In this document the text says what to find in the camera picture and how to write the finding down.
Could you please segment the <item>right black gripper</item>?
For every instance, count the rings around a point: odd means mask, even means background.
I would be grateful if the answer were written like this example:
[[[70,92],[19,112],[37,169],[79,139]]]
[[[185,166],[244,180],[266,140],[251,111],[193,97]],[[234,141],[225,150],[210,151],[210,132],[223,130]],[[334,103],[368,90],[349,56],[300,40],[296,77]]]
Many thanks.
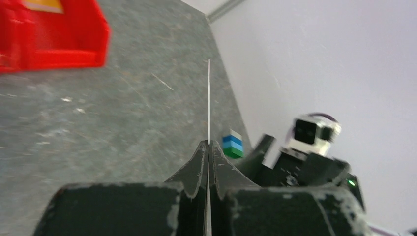
[[[275,140],[264,134],[255,148],[237,163],[237,169],[262,187],[342,187],[365,208],[358,177],[350,173],[351,165],[344,160],[282,148],[273,168],[263,165]]]

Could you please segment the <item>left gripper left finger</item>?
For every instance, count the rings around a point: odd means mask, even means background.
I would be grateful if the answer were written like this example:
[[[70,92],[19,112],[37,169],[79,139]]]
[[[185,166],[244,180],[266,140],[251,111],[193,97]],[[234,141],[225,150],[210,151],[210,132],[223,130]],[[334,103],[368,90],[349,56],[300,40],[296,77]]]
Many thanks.
[[[204,236],[206,234],[207,188],[209,172],[209,142],[201,141],[191,159],[166,182],[180,182],[177,214],[177,236]]]

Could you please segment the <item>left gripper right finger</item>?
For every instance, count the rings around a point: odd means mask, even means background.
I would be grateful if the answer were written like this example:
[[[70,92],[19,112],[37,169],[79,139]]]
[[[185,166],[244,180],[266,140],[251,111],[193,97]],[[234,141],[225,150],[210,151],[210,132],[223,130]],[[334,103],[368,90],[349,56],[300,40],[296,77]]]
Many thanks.
[[[236,194],[246,188],[255,187],[224,155],[220,144],[209,145],[209,188],[211,208],[211,230],[213,236],[235,236],[235,220],[240,217],[241,206]]]

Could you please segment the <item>white credit card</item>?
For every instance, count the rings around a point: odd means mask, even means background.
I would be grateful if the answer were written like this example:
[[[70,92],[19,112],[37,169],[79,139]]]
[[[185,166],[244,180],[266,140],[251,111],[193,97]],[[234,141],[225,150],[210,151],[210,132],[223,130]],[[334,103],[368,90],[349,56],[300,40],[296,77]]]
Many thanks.
[[[210,147],[211,141],[211,123],[210,123],[210,76],[211,76],[211,60],[208,60],[208,147]],[[212,224],[211,224],[211,201],[210,201],[210,178],[208,173],[207,179],[207,212],[206,212],[206,235],[211,236]]]

